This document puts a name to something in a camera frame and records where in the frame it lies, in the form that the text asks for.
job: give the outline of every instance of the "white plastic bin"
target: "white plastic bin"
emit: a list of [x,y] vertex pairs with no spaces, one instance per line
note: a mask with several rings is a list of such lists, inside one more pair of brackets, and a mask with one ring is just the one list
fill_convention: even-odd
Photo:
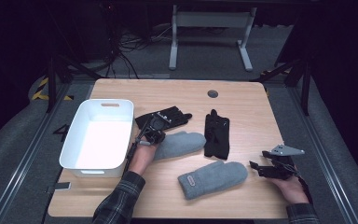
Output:
[[121,177],[132,122],[129,100],[83,102],[63,144],[60,165],[80,177]]

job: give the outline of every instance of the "tabletop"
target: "tabletop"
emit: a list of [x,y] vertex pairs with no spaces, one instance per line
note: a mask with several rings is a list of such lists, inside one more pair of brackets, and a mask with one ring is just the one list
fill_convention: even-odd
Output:
[[[208,91],[216,91],[212,98]],[[187,201],[177,180],[218,159],[203,150],[178,158],[153,162],[144,174],[144,190],[135,205],[134,217],[152,218],[286,218],[286,200],[279,190],[260,177],[249,161],[270,165],[262,150],[271,151],[283,140],[260,83],[211,80],[99,79],[91,99],[128,99],[134,117],[176,105],[191,113],[188,124],[166,134],[203,133],[205,116],[215,109],[230,119],[228,161],[241,162],[246,180],[224,191]],[[68,190],[55,191],[48,213],[53,217],[92,217],[98,204],[112,192],[119,178],[81,178],[67,170],[59,182],[71,182]]]

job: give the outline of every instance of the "gray oven mitt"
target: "gray oven mitt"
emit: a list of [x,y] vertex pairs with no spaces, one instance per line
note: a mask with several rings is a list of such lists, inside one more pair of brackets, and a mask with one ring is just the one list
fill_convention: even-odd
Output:
[[205,142],[205,137],[201,133],[179,132],[167,134],[156,150],[154,161],[193,153],[201,150]]
[[248,171],[242,163],[215,161],[178,177],[187,200],[214,193],[242,183]]

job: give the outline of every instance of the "black glove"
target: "black glove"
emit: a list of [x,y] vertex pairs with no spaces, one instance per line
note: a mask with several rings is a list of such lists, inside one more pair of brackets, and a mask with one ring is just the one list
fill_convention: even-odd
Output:
[[218,116],[213,109],[205,117],[204,135],[204,156],[226,160],[229,152],[229,119]]
[[168,130],[183,124],[187,124],[188,120],[191,119],[192,115],[191,114],[183,114],[182,111],[179,110],[178,107],[173,106],[167,109],[163,109],[160,111],[156,111],[153,113],[148,113],[148,114],[144,114],[138,118],[135,119],[136,124],[138,125],[139,129],[142,129],[145,125],[145,123],[148,121],[148,119],[150,118],[150,116],[154,113],[159,112],[159,114],[161,116],[165,116],[167,117],[167,119],[169,119],[171,121],[170,124],[168,124],[167,126],[165,126],[162,131],[164,130]]

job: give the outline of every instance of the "plaid sleeve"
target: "plaid sleeve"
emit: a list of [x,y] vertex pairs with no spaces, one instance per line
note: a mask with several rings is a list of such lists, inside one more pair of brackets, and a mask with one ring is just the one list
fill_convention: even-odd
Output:
[[321,221],[310,203],[294,203],[286,207],[289,223],[291,224],[319,224]]
[[95,210],[92,223],[130,223],[133,207],[144,185],[145,180],[140,175],[126,172],[113,192]]

